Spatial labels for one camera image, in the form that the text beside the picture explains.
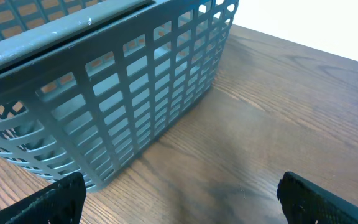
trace wooden surface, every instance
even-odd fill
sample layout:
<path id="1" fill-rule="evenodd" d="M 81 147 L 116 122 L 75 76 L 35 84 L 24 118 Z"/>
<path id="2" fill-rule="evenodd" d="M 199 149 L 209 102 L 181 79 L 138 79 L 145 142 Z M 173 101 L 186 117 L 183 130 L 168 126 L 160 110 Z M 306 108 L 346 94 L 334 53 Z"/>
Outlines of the wooden surface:
<path id="1" fill-rule="evenodd" d="M 212 90 L 83 223 L 286 223 L 292 170 L 358 206 L 358 62 L 233 26 Z M 46 186 L 0 159 L 0 209 Z"/>

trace storage basket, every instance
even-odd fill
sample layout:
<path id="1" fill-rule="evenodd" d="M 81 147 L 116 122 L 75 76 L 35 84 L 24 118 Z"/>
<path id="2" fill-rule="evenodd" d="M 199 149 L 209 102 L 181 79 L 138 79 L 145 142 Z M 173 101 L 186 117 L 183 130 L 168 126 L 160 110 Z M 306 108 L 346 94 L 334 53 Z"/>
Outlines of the storage basket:
<path id="1" fill-rule="evenodd" d="M 0 13 L 13 18 L 0 18 L 0 40 L 6 29 L 28 30 L 0 41 L 0 157 L 51 182 L 81 172 L 90 191 L 209 89 L 238 5 L 108 0 L 85 8 L 94 1 L 0 0 Z M 28 5 L 35 12 L 22 15 Z M 51 22 L 57 12 L 67 16 Z M 44 25 L 31 29 L 34 20 Z"/>

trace table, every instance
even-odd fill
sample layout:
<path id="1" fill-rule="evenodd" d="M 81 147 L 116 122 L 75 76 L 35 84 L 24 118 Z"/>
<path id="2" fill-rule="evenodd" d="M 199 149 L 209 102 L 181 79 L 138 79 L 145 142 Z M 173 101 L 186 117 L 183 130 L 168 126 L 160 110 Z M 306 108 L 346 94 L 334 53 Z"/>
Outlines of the table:
<path id="1" fill-rule="evenodd" d="M 233 26 L 212 89 L 83 223 L 286 223 L 292 170 L 358 206 L 358 62 Z M 0 159 L 0 209 L 48 183 Z"/>

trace wooden table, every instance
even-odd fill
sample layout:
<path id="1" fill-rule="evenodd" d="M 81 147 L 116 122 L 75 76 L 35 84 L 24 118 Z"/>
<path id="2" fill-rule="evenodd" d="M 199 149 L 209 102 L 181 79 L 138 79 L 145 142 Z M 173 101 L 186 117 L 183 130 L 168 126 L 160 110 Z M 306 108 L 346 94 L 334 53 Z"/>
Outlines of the wooden table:
<path id="1" fill-rule="evenodd" d="M 358 206 L 358 62 L 233 26 L 213 88 L 83 223 L 286 223 L 292 170 Z M 0 209 L 48 183 L 0 159 Z"/>

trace laundry basket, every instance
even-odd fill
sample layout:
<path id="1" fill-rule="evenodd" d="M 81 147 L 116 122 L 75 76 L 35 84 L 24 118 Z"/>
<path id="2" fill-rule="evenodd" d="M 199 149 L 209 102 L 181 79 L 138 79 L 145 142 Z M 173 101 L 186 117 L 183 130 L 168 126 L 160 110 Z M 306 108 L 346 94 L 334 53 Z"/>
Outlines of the laundry basket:
<path id="1" fill-rule="evenodd" d="M 51 182 L 81 172 L 90 191 L 209 89 L 238 5 L 95 1 L 0 0 L 0 157 Z"/>

